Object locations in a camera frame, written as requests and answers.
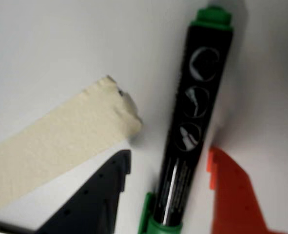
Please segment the navy gripper finger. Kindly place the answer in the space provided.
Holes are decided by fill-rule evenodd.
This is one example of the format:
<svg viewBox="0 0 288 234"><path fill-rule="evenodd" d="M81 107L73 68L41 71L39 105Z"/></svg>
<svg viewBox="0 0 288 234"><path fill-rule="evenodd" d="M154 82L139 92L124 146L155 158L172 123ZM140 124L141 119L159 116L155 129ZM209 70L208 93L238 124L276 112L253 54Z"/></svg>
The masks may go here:
<svg viewBox="0 0 288 234"><path fill-rule="evenodd" d="M111 156L36 232L38 234L112 234L119 195L131 172L131 151Z"/></svg>

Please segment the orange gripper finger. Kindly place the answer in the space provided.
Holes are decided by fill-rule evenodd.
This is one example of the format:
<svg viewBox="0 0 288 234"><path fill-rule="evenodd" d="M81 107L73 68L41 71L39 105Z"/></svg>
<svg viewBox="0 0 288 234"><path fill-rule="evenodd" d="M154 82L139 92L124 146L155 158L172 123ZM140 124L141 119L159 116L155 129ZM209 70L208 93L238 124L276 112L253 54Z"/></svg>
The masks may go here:
<svg viewBox="0 0 288 234"><path fill-rule="evenodd" d="M288 159L210 147L212 234L288 234Z"/></svg>

